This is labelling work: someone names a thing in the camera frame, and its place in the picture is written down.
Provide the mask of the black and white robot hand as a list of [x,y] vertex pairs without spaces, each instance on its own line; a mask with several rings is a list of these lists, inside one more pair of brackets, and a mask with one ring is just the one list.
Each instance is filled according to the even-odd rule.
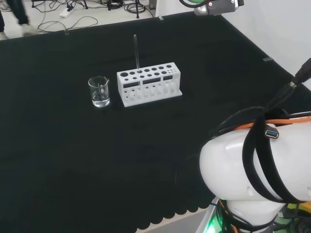
[[203,6],[194,9],[198,16],[215,16],[235,12],[244,5],[244,0],[207,0]]

